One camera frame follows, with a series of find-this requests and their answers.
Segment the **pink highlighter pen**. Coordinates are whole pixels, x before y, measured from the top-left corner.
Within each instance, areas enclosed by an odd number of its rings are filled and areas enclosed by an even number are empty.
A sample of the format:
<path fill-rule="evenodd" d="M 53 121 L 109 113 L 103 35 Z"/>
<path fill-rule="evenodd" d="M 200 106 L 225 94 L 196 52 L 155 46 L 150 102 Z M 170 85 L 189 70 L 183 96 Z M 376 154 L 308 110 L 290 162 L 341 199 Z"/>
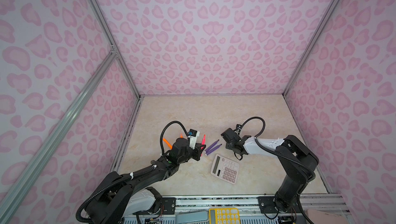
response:
<path fill-rule="evenodd" d="M 201 142 L 201 145 L 202 145 L 202 147 L 201 147 L 201 156 L 202 156 L 203 151 L 205 150 L 205 148 L 203 147 L 205 145 L 205 141 L 206 141 L 206 135 L 204 134 L 202 142 Z"/>

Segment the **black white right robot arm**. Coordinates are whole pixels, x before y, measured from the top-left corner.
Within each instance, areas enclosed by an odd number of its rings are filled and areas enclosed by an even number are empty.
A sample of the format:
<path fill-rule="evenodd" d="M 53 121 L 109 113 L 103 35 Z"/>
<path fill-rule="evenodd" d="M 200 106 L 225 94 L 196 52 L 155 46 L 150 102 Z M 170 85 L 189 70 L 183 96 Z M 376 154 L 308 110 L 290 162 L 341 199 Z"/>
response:
<path fill-rule="evenodd" d="M 239 133 L 229 128 L 221 136 L 226 148 L 237 155 L 272 155 L 279 159 L 286 176 L 270 203 L 279 212 L 288 211 L 307 185 L 316 178 L 319 159 L 294 135 L 277 139 L 248 135 L 240 137 Z"/>

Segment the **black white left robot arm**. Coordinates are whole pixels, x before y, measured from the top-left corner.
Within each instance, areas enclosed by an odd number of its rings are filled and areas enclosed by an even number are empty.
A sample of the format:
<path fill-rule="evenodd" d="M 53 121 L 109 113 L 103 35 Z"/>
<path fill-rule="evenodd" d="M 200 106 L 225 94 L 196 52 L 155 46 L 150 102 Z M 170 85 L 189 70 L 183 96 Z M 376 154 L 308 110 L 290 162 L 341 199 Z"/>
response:
<path fill-rule="evenodd" d="M 90 197 L 77 209 L 75 217 L 80 223 L 117 224 L 121 221 L 130 198 L 153 183 L 174 175 L 180 164 L 190 159 L 199 161 L 206 145 L 190 147 L 189 140 L 178 138 L 172 149 L 151 165 L 131 173 L 109 173 Z"/>

